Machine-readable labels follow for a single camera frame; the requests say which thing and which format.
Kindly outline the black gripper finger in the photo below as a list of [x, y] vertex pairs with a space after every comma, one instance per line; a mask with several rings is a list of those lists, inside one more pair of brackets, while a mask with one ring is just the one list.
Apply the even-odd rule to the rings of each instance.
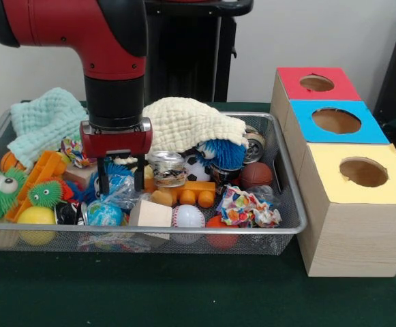
[[98, 171], [98, 181], [99, 181], [100, 193], [101, 194], [109, 194], [110, 187], [109, 187], [108, 174], [106, 171], [106, 158], [105, 157], [97, 158], [97, 171]]
[[137, 166], [134, 173], [134, 189], [136, 191], [144, 190], [144, 167], [145, 167], [145, 155], [138, 155]]

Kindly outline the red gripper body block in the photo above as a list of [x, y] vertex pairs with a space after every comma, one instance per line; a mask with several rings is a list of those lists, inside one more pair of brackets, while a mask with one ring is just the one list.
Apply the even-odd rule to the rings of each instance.
[[114, 131], [96, 129], [88, 121], [81, 121], [80, 137], [87, 157], [102, 158], [109, 155], [136, 157], [149, 152], [153, 130], [151, 121], [147, 117], [135, 126]]

